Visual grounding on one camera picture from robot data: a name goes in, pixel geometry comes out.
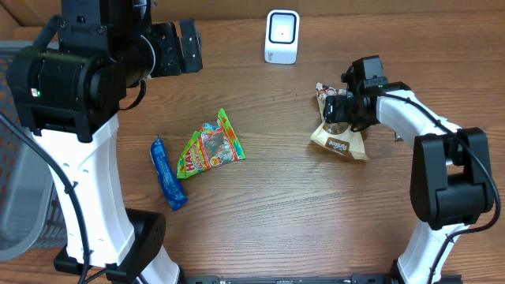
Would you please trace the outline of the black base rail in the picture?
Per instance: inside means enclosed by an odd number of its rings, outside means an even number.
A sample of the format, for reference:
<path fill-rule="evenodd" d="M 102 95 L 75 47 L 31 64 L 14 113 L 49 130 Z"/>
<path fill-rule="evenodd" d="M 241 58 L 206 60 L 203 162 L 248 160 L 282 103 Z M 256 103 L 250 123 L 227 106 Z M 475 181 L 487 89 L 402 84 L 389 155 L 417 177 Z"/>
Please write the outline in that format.
<path fill-rule="evenodd" d="M 392 284 L 399 280 L 387 274 L 354 274 L 347 277 L 326 278 L 220 278 L 218 276 L 185 277 L 187 284 Z"/>

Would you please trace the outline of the green Haribo gummy bag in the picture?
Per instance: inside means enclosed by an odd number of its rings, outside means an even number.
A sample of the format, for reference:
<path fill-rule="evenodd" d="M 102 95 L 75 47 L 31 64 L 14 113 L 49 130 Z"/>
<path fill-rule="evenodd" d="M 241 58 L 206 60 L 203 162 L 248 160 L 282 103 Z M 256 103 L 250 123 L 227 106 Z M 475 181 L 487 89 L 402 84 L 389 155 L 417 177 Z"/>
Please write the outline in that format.
<path fill-rule="evenodd" d="M 216 121 L 205 122 L 195 131 L 178 160 L 177 178 L 186 179 L 213 168 L 246 159 L 230 123 L 220 109 Z"/>

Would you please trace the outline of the blue Oreo cookie pack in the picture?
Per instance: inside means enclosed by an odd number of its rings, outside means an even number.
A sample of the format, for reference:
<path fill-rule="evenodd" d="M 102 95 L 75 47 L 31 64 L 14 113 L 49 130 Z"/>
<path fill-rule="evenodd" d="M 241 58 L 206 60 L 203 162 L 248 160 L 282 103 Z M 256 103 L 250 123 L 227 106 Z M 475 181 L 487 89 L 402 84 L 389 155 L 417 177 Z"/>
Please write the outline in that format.
<path fill-rule="evenodd" d="M 169 203 L 170 209 L 178 211 L 188 202 L 188 197 L 181 182 L 170 167 L 166 149 L 160 136 L 151 144 L 150 155 L 163 195 Z"/>

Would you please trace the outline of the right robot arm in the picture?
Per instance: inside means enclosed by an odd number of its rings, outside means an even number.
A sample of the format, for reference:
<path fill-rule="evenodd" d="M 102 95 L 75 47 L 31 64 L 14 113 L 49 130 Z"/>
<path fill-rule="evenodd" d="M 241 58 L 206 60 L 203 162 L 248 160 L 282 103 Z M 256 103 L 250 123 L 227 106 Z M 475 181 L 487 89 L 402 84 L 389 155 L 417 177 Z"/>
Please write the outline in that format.
<path fill-rule="evenodd" d="M 493 227 L 500 216 L 488 138 L 463 129 L 422 104 L 405 83 L 390 82 L 377 55 L 354 61 L 341 75 L 346 91 L 325 99 L 326 123 L 346 123 L 360 133 L 390 127 L 413 150 L 410 202 L 417 223 L 385 283 L 460 283 L 443 276 L 443 264 L 463 234 Z"/>

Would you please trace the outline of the dried mushroom snack bag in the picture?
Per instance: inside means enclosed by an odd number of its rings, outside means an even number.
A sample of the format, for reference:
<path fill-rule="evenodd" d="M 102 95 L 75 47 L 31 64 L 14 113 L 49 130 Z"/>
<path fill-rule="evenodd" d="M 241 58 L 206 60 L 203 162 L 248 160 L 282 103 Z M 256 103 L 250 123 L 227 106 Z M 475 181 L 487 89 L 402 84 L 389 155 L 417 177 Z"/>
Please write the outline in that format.
<path fill-rule="evenodd" d="M 350 91 L 336 89 L 318 82 L 316 99 L 318 102 L 321 124 L 310 136 L 311 141 L 341 156 L 354 160 L 368 160 L 360 133 L 352 132 L 348 123 L 329 124 L 325 122 L 324 106 L 328 96 L 348 96 Z"/>

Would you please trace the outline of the grey plastic mesh basket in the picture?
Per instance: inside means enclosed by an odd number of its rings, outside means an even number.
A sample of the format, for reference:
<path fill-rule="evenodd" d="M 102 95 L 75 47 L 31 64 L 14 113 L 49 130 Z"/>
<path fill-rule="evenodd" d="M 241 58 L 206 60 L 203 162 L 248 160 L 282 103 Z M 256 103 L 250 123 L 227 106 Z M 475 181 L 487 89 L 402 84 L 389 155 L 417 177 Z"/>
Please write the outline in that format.
<path fill-rule="evenodd" d="M 1 124 L 1 261 L 61 248 L 65 221 L 46 162 Z"/>

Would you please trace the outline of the white barcode scanner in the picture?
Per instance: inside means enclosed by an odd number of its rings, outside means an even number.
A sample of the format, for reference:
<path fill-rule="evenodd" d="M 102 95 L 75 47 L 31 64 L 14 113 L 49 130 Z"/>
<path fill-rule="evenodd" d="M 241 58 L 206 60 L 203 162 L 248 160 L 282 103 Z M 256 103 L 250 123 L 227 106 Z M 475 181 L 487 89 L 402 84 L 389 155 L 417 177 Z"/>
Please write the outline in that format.
<path fill-rule="evenodd" d="M 292 65 L 297 60 L 300 16 L 294 10 L 273 9 L 267 15 L 264 60 Z"/>

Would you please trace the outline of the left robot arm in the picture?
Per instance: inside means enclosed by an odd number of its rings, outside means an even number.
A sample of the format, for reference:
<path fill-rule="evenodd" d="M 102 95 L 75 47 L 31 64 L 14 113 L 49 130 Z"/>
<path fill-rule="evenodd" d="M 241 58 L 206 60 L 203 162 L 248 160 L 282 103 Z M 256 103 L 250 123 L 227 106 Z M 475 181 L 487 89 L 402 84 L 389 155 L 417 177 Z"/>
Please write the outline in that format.
<path fill-rule="evenodd" d="M 124 205 L 118 114 L 129 88 L 202 69 L 196 23 L 156 24 L 148 1 L 63 0 L 39 36 L 14 56 L 7 82 L 25 143 L 49 166 L 67 242 L 57 271 L 113 283 L 181 283 L 163 241 L 165 217 Z"/>

